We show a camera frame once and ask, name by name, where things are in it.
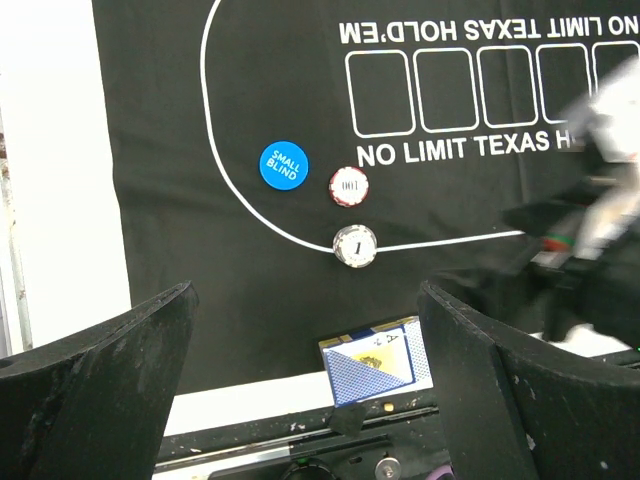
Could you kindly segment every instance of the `poker chip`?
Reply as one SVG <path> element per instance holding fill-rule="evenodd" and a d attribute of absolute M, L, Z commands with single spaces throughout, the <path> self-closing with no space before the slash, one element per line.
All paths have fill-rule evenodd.
<path fill-rule="evenodd" d="M 371 264 L 378 253 L 378 240 L 364 225 L 351 225 L 333 238 L 333 252 L 338 260 L 351 268 Z"/>
<path fill-rule="evenodd" d="M 329 192 L 341 207 L 355 207 L 367 198 L 369 180 L 359 168 L 343 167 L 331 177 Z"/>

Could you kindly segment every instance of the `blue button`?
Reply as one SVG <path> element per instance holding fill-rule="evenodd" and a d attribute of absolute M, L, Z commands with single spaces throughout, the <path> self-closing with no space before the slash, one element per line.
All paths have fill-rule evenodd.
<path fill-rule="evenodd" d="M 276 142 L 262 152 L 260 174 L 276 190 L 293 190 L 306 180 L 309 159 L 295 143 Z"/>

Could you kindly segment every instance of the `white line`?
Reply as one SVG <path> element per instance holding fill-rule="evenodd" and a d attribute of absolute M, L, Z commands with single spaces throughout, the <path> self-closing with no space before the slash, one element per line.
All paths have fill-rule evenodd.
<path fill-rule="evenodd" d="M 468 127 L 448 127 L 448 128 L 436 128 L 430 129 L 426 126 L 424 121 L 424 108 L 423 108 L 423 99 L 422 92 L 420 89 L 420 74 L 418 72 L 418 55 L 422 55 L 424 53 L 440 53 L 440 52 L 463 52 L 466 53 L 469 57 L 469 75 L 471 77 L 471 92 L 473 93 L 473 106 L 476 113 L 476 121 L 473 125 Z M 422 129 L 427 133 L 449 133 L 449 132 L 465 132 L 468 130 L 475 130 L 480 125 L 480 111 L 478 108 L 478 94 L 476 92 L 476 80 L 473 71 L 473 57 L 471 56 L 471 52 L 466 48 L 422 48 L 420 50 L 416 50 L 413 54 L 413 73 L 416 76 L 416 91 L 418 93 L 418 111 L 420 112 L 420 124 L 422 125 Z"/>
<path fill-rule="evenodd" d="M 213 125 L 211 121 L 211 107 L 209 106 L 209 92 L 207 88 L 207 73 L 206 73 L 207 39 L 209 38 L 209 32 L 211 31 L 211 24 L 213 22 L 213 17 L 215 17 L 216 11 L 220 6 L 221 1 L 222 0 L 215 0 L 215 2 L 213 3 L 213 6 L 211 7 L 211 11 L 209 12 L 209 16 L 207 17 L 207 22 L 205 24 L 204 32 L 202 35 L 202 43 L 200 45 L 200 81 L 202 85 L 202 96 L 204 100 L 205 122 L 207 125 L 207 135 L 209 137 L 209 144 L 211 145 L 211 152 L 213 153 L 213 158 L 215 159 L 216 165 L 218 166 L 218 169 L 220 170 L 220 174 L 222 175 L 222 178 L 224 179 L 229 189 L 238 198 L 238 200 L 240 200 L 240 203 L 242 203 L 242 205 L 244 205 L 244 207 L 254 217 L 256 217 L 260 222 L 262 222 L 262 224 L 264 224 L 266 227 L 276 232 L 278 235 L 281 235 L 287 240 L 290 240 L 293 243 L 296 243 L 302 247 L 310 248 L 311 250 L 316 250 L 318 252 L 332 254 L 333 253 L 332 248 L 316 245 L 314 243 L 307 242 L 306 240 L 302 240 L 298 237 L 295 237 L 290 233 L 285 232 L 280 227 L 274 225 L 272 222 L 270 222 L 264 216 L 262 216 L 242 195 L 242 193 L 240 193 L 240 191 L 236 188 L 236 186 L 231 181 L 231 178 L 229 178 L 229 175 L 227 174 L 227 171 L 225 170 L 224 165 L 222 164 L 220 153 L 218 152 L 218 147 L 216 146 L 216 141 L 213 136 Z M 520 232 L 506 232 L 506 233 L 496 233 L 496 234 L 489 234 L 489 235 L 452 238 L 449 240 L 440 240 L 436 242 L 411 243 L 406 245 L 392 245 L 389 247 L 378 248 L 378 252 L 392 252 L 396 250 L 410 250 L 413 248 L 427 248 L 427 247 L 437 247 L 437 246 L 443 246 L 443 245 L 453 245 L 457 243 L 475 242 L 479 240 L 490 240 L 493 238 L 500 238 L 500 237 L 505 237 L 510 235 L 520 235 Z"/>
<path fill-rule="evenodd" d="M 503 123 L 498 125 L 493 125 L 487 116 L 487 101 L 484 95 L 484 80 L 482 79 L 482 62 L 480 61 L 480 55 L 482 52 L 487 50 L 524 50 L 527 52 L 527 56 L 529 58 L 529 74 L 531 76 L 531 95 L 533 96 L 533 110 L 535 112 L 535 117 L 533 120 L 528 122 L 517 122 L 517 123 Z M 536 81 L 533 74 L 533 57 L 531 56 L 531 51 L 525 47 L 524 45 L 500 45 L 500 46 L 490 46 L 490 47 L 481 47 L 478 49 L 476 53 L 476 61 L 478 63 L 478 78 L 480 80 L 480 98 L 482 99 L 482 115 L 484 117 L 484 121 L 489 128 L 513 128 L 513 127 L 529 127 L 531 125 L 535 125 L 538 123 L 538 99 L 536 95 Z"/>
<path fill-rule="evenodd" d="M 539 45 L 536 48 L 536 68 L 538 70 L 538 87 L 540 89 L 540 105 L 542 107 L 542 118 L 550 124 L 566 123 L 566 120 L 552 120 L 547 116 L 547 106 L 544 98 L 544 84 L 542 83 L 542 68 L 540 66 L 540 51 L 551 48 L 582 48 L 584 50 L 584 65 L 587 74 L 587 82 L 589 83 L 589 96 L 593 95 L 593 85 L 591 82 L 591 71 L 589 70 L 589 51 L 582 43 L 548 43 Z"/>
<path fill-rule="evenodd" d="M 596 60 L 596 49 L 598 47 L 609 47 L 615 45 L 635 45 L 638 49 L 638 57 L 640 57 L 640 44 L 634 40 L 619 40 L 615 42 L 596 42 L 591 47 L 591 59 L 593 60 L 593 76 L 595 77 L 595 91 L 598 91 L 598 61 Z"/>
<path fill-rule="evenodd" d="M 411 128 L 407 132 L 389 132 L 389 133 L 361 133 L 358 130 L 358 120 L 356 117 L 356 104 L 353 97 L 353 86 L 351 84 L 351 67 L 349 61 L 351 57 L 356 55 L 400 55 L 404 59 L 404 68 L 407 75 L 407 89 L 409 95 L 409 108 L 411 109 Z M 403 135 L 411 135 L 416 131 L 416 109 L 413 105 L 413 89 L 411 88 L 411 71 L 409 68 L 409 58 L 402 50 L 360 50 L 349 52 L 344 58 L 344 66 L 347 72 L 347 87 L 349 89 L 349 103 L 351 104 L 351 121 L 353 122 L 353 131 L 360 138 L 387 138 L 399 137 Z"/>

